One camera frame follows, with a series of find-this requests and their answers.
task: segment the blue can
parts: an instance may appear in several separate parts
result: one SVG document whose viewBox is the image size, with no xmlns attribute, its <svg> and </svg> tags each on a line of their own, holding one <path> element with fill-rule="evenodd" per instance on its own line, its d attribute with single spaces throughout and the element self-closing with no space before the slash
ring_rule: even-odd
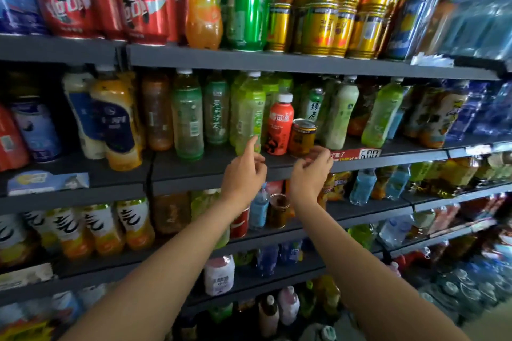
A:
<svg viewBox="0 0 512 341">
<path fill-rule="evenodd" d="M 61 141 L 50 112 L 39 97 L 22 97 L 12 103 L 11 109 L 32 158 L 39 163 L 57 159 L 62 153 Z"/>
<path fill-rule="evenodd" d="M 384 53 L 385 58 L 406 60 L 413 55 L 424 12 L 424 0 L 400 0 L 394 29 Z"/>
</svg>

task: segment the dark blue can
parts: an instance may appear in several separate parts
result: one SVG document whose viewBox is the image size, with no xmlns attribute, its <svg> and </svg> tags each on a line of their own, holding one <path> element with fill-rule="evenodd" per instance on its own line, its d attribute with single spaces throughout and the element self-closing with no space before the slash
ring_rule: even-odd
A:
<svg viewBox="0 0 512 341">
<path fill-rule="evenodd" d="M 425 6 L 425 0 L 400 0 L 385 58 L 406 60 L 413 55 L 419 40 L 418 29 L 426 11 Z"/>
</svg>

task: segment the right hand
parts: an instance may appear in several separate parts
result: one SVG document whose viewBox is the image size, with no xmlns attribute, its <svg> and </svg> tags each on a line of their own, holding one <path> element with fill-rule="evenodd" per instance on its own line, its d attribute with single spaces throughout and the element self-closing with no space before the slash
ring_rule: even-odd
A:
<svg viewBox="0 0 512 341">
<path fill-rule="evenodd" d="M 319 145 L 314 146 L 305 159 L 295 162 L 289 193 L 292 205 L 317 202 L 333 163 L 330 150 Z"/>
</svg>

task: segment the hand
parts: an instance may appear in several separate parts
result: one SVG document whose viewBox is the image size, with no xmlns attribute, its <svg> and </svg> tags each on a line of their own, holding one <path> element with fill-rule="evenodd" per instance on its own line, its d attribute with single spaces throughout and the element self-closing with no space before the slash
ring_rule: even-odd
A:
<svg viewBox="0 0 512 341">
<path fill-rule="evenodd" d="M 290 179 L 292 205 L 317 202 L 333 162 L 331 152 L 319 145 L 314 146 L 305 159 L 295 162 Z"/>
<path fill-rule="evenodd" d="M 237 216 L 249 206 L 267 178 L 265 157 L 254 152 L 257 140 L 258 137 L 253 136 L 244 153 L 234 158 L 224 171 L 221 200 L 235 206 Z"/>
</svg>

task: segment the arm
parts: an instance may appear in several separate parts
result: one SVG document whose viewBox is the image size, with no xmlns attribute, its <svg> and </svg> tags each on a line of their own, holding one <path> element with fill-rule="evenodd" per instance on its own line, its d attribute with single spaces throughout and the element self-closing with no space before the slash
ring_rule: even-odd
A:
<svg viewBox="0 0 512 341">
<path fill-rule="evenodd" d="M 318 155 L 311 164 L 311 159 L 300 159 L 293 168 L 291 202 L 336 281 L 343 303 L 355 314 L 368 340 L 469 341 L 449 318 L 420 298 L 317 204 L 333 161 L 327 149 L 315 148 L 314 153 Z"/>
<path fill-rule="evenodd" d="M 226 168 L 221 198 L 108 293 L 61 341 L 161 341 L 215 244 L 247 208 L 267 175 L 252 138 Z"/>
</svg>

